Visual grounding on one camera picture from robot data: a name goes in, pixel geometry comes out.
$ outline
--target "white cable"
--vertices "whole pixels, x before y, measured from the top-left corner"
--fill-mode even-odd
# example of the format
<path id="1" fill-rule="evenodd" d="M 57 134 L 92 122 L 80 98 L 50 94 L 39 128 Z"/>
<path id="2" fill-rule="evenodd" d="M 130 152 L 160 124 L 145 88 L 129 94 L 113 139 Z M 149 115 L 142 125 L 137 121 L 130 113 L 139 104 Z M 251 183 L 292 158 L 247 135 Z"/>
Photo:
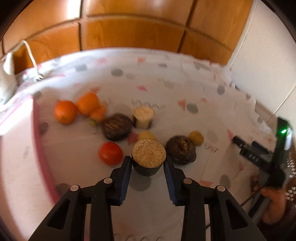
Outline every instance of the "white cable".
<path id="1" fill-rule="evenodd" d="M 254 18 L 254 15 L 255 15 L 255 10 L 257 8 L 257 0 L 254 0 L 253 1 L 253 4 L 252 4 L 252 7 L 251 7 L 251 10 L 250 10 L 250 14 L 249 14 L 249 17 L 247 18 L 247 21 L 246 21 L 246 24 L 245 24 L 245 27 L 244 27 L 244 30 L 242 31 L 242 35 L 241 37 L 239 38 L 239 41 L 237 43 L 237 46 L 235 47 L 233 53 L 235 53 L 235 56 L 233 59 L 230 58 L 229 61 L 231 61 L 230 65 L 229 65 L 229 68 L 232 67 L 235 59 L 237 58 L 238 54 L 239 54 L 239 51 L 241 50 L 242 48 L 242 45 L 244 43 L 244 40 L 246 39 L 246 36 L 247 36 L 247 33 L 250 29 L 250 26 L 251 26 L 251 23 L 253 22 L 253 18 Z"/>
<path id="2" fill-rule="evenodd" d="M 33 57 L 33 54 L 32 54 L 31 48 L 30 48 L 30 45 L 28 44 L 28 42 L 27 42 L 26 40 L 22 40 L 22 41 L 20 41 L 20 42 L 18 43 L 18 45 L 17 45 L 12 51 L 13 51 L 13 52 L 18 51 L 18 50 L 20 49 L 20 47 L 23 46 L 23 44 L 26 46 L 27 51 L 28 51 L 28 54 L 29 54 L 29 57 L 30 57 L 30 59 L 31 59 L 31 61 L 32 61 L 32 63 L 33 63 L 33 66 L 34 66 L 34 68 L 37 70 L 37 64 L 36 64 L 36 61 L 35 61 L 35 59 L 34 59 L 34 57 Z"/>
<path id="3" fill-rule="evenodd" d="M 283 102 L 280 104 L 280 106 L 275 110 L 275 112 L 272 114 L 271 117 L 269 117 L 269 119 L 266 121 L 268 122 L 276 113 L 277 111 L 282 107 L 282 105 L 286 102 L 286 100 L 288 99 L 288 97 L 290 96 L 290 94 L 292 93 L 292 91 L 296 88 L 296 83 L 294 84 L 293 88 L 290 90 L 290 92 L 288 93 L 288 95 L 286 96 L 286 98 L 283 100 Z"/>

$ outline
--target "yellow potato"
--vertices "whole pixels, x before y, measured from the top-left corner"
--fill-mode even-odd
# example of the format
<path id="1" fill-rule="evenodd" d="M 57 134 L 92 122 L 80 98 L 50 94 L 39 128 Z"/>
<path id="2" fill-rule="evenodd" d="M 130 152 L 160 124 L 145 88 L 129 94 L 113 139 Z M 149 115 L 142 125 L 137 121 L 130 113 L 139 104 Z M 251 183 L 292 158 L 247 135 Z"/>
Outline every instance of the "yellow potato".
<path id="1" fill-rule="evenodd" d="M 153 139 L 157 141 L 155 135 L 153 135 L 150 131 L 142 131 L 138 135 L 138 140 L 141 140 L 141 139 Z"/>
<path id="2" fill-rule="evenodd" d="M 195 146 L 201 146 L 204 141 L 204 137 L 199 131 L 190 132 L 188 138 L 193 141 Z"/>

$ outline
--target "pink border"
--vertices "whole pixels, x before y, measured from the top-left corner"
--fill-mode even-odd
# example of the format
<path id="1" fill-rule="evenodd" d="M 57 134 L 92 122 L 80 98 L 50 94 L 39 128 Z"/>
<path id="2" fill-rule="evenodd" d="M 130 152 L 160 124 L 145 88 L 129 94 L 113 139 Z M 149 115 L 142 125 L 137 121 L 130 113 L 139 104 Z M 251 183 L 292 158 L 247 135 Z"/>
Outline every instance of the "pink border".
<path id="1" fill-rule="evenodd" d="M 34 136 L 32 136 L 32 138 L 34 139 L 33 141 L 35 141 L 36 154 L 37 154 L 37 158 L 39 161 L 39 166 L 40 166 L 41 172 L 43 174 L 43 178 L 44 178 L 45 184 L 47 186 L 47 189 L 50 193 L 50 196 L 51 196 L 53 202 L 57 203 L 58 200 L 60 199 L 60 197 L 54 187 L 53 178 L 50 173 L 48 163 L 45 161 L 44 154 L 42 151 L 41 139 L 40 139 L 40 134 L 39 134 L 39 129 L 38 129 L 38 125 L 39 125 L 38 105 L 37 105 L 36 101 L 34 100 L 34 97 L 32 95 L 29 95 L 26 98 L 24 98 L 20 103 L 18 103 L 13 108 L 13 110 L 11 112 L 9 112 L 9 114 L 4 118 L 4 120 L 0 123 L 0 125 L 2 125 L 4 123 L 4 121 L 6 121 L 8 119 L 8 117 L 13 112 L 16 111 L 17 108 L 19 108 L 25 101 L 27 101 L 29 99 L 33 100 L 33 131 L 34 131 L 33 133 L 34 133 Z"/>

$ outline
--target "small orange fruit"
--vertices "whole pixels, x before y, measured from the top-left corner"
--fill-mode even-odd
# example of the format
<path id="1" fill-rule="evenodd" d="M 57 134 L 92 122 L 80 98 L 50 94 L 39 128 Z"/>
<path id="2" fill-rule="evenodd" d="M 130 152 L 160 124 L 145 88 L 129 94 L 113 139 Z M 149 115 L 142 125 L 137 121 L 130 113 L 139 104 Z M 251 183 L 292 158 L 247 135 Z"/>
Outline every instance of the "small orange fruit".
<path id="1" fill-rule="evenodd" d="M 72 123 L 76 113 L 76 107 L 70 100 L 57 100 L 54 106 L 54 117 L 62 124 Z"/>
<path id="2" fill-rule="evenodd" d="M 90 114 L 89 118 L 91 123 L 98 125 L 105 119 L 106 115 L 106 102 L 103 102 L 99 107 L 95 108 Z"/>
<path id="3" fill-rule="evenodd" d="M 76 102 L 77 110 L 82 115 L 89 116 L 92 111 L 99 107 L 100 100 L 95 93 L 87 92 Z"/>

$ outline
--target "tomato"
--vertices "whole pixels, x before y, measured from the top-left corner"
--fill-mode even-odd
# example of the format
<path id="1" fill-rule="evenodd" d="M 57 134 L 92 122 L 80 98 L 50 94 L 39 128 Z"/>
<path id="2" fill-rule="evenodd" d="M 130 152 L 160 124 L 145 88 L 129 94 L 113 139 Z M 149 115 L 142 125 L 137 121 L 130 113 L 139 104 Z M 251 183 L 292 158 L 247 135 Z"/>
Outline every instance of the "tomato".
<path id="1" fill-rule="evenodd" d="M 105 142 L 98 151 L 99 158 L 107 165 L 116 165 L 123 159 L 123 152 L 114 142 Z"/>

